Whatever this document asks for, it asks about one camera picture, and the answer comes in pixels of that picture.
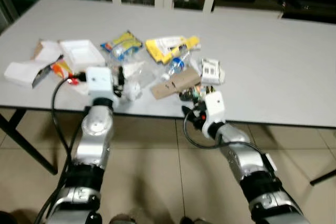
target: cardboard piece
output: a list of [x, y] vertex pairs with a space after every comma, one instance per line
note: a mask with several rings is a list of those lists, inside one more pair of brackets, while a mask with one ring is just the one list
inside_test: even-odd
[[151, 88], [156, 99], [167, 97], [173, 93], [181, 92], [201, 82], [201, 77], [195, 69], [188, 68], [181, 73], [174, 74], [169, 81], [162, 82]]

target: black metal table leg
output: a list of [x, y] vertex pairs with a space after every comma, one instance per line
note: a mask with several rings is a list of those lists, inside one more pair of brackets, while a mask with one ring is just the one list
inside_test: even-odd
[[0, 114], [0, 128], [51, 174], [57, 174], [57, 169], [15, 129], [24, 112], [23, 110], [17, 110], [9, 122]]
[[324, 175], [321, 176], [321, 177], [318, 177], [318, 178], [312, 180], [312, 181], [310, 182], [310, 184], [311, 184], [312, 186], [314, 186], [314, 185], [316, 185], [316, 184], [318, 184], [318, 183], [320, 183], [320, 182], [322, 182], [322, 181], [325, 181], [326, 179], [331, 178], [331, 177], [333, 177], [333, 176], [336, 176], [336, 169], [333, 170], [333, 171], [331, 171], [331, 172], [329, 172], [329, 173], [327, 173], [327, 174], [324, 174]]

